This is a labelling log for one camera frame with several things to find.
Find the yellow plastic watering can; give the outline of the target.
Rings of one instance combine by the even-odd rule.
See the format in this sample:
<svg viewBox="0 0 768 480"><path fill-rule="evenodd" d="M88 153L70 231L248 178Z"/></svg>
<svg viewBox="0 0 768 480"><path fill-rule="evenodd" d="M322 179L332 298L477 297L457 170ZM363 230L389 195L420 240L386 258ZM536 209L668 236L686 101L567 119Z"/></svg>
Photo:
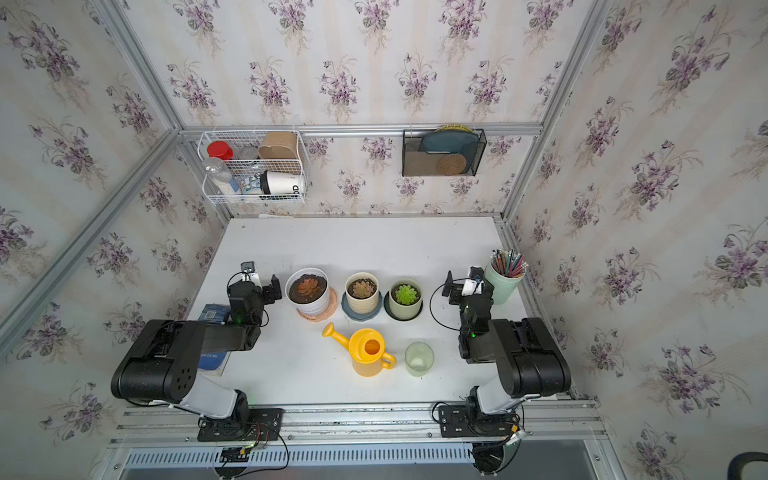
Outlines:
<svg viewBox="0 0 768 480"><path fill-rule="evenodd" d="M329 323L322 336L332 338L347 351L353 369L362 377L374 377L382 370L392 370L397 365L396 358L387 352L386 342L377 330L364 328L346 337L336 331L333 323Z"/></svg>

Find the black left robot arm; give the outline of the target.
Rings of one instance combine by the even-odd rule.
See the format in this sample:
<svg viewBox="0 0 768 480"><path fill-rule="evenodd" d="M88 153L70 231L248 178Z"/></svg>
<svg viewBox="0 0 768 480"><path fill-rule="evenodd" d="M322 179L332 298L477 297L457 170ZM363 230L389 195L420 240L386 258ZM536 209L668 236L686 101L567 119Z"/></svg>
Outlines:
<svg viewBox="0 0 768 480"><path fill-rule="evenodd" d="M198 373L204 354L252 350L261 334L264 307L282 298L277 276L264 287L249 273L242 276L227 285L230 314L222 323L147 322L112 376L112 395L129 403L161 402L210 421L247 422L246 394Z"/></svg>

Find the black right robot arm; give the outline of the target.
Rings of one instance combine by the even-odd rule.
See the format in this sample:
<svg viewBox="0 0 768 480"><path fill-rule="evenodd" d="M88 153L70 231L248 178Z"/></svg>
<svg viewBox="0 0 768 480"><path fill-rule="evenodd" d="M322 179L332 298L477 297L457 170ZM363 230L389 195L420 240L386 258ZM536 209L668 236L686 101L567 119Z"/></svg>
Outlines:
<svg viewBox="0 0 768 480"><path fill-rule="evenodd" d="M529 399L570 390L570 367L542 319L513 321L491 315L495 288L483 269L472 267L464 278L448 273L437 291L459 309L454 328L459 356L469 364L496 367L493 379L471 388L466 400L470 419L497 418Z"/></svg>

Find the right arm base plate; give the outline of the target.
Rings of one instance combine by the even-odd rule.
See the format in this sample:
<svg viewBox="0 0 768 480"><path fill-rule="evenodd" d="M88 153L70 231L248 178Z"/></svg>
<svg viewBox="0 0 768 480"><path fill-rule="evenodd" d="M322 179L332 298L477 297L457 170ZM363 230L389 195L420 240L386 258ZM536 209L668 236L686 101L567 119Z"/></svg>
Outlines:
<svg viewBox="0 0 768 480"><path fill-rule="evenodd" d="M436 402L431 416L442 438L507 437L521 425L517 412L488 415L467 404Z"/></svg>

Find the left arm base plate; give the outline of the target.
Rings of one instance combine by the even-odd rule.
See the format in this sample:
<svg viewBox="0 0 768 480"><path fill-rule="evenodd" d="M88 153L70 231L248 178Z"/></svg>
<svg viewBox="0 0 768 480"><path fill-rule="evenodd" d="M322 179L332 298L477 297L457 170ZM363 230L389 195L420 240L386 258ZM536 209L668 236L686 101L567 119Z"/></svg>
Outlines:
<svg viewBox="0 0 768 480"><path fill-rule="evenodd" d="M282 408L251 408L245 420L199 421L198 442L267 442L278 439L285 410Z"/></svg>

